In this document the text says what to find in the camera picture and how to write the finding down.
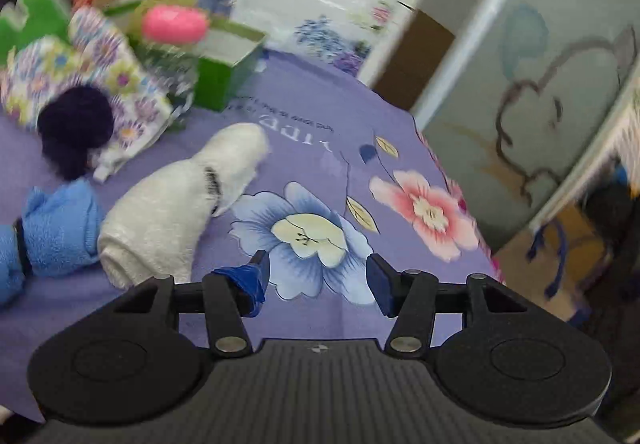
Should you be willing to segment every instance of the blue flower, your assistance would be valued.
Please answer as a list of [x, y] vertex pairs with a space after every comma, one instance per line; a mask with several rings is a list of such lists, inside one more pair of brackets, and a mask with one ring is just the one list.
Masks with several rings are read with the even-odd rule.
[[287, 184], [284, 198], [268, 191], [243, 195], [231, 210], [240, 221], [229, 234], [247, 255], [269, 252], [270, 282], [281, 298], [315, 298], [326, 283], [351, 303], [373, 303], [365, 272], [372, 252], [367, 239], [299, 183]]
[[295, 37], [300, 45], [307, 45], [309, 53], [328, 61], [339, 55], [346, 48], [340, 34], [329, 28], [330, 21], [320, 16], [317, 21], [306, 19], [296, 27]]

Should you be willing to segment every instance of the rolled blue towel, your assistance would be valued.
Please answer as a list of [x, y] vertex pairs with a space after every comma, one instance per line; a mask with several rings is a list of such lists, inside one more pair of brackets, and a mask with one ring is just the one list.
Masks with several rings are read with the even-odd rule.
[[[36, 276], [64, 276], [98, 261], [97, 239], [104, 212], [84, 179], [52, 195], [31, 190], [22, 212], [26, 256]], [[0, 225], [0, 305], [24, 286], [16, 229]]]

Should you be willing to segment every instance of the metal screw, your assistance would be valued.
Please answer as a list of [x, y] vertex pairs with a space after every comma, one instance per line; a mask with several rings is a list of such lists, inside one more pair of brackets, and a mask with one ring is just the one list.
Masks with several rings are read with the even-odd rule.
[[420, 339], [411, 336], [401, 336], [391, 341], [391, 348], [396, 352], [411, 353], [420, 350], [422, 343]]
[[220, 350], [220, 352], [232, 354], [244, 350], [246, 348], [246, 341], [235, 336], [227, 336], [226, 338], [220, 338], [216, 341], [216, 348]]

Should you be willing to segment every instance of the cartoon drawing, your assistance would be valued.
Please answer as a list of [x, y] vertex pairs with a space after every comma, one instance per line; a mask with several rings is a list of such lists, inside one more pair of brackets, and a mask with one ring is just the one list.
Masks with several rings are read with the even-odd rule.
[[478, 147], [482, 148], [486, 159], [483, 159], [480, 163], [476, 164], [474, 166], [475, 169], [500, 182], [509, 193], [510, 198], [515, 202], [523, 202], [524, 204], [527, 204], [527, 198], [520, 194], [522, 177], [517, 173], [514, 173], [510, 167], [500, 160], [495, 152], [495, 140], [487, 140], [478, 132], [471, 128], [461, 126], [460, 124], [447, 122], [446, 127], [462, 137], [467, 137]]
[[504, 77], [513, 80], [522, 59], [538, 58], [544, 54], [548, 39], [549, 29], [536, 8], [526, 3], [514, 8], [504, 24], [504, 36], [500, 45]]
[[506, 89], [495, 118], [495, 153], [521, 179], [520, 195], [529, 207], [533, 183], [562, 182], [637, 55], [636, 33], [629, 26], [613, 42], [594, 37], [571, 43], [538, 80], [522, 78]]

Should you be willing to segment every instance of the rolled white towel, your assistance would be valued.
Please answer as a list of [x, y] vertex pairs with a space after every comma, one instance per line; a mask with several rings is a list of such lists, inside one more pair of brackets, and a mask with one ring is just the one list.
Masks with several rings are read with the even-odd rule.
[[124, 288], [161, 274], [191, 281], [193, 254], [211, 215], [240, 197], [268, 153], [260, 126], [240, 123], [213, 135], [191, 159], [165, 166], [129, 189], [98, 237], [102, 267]]

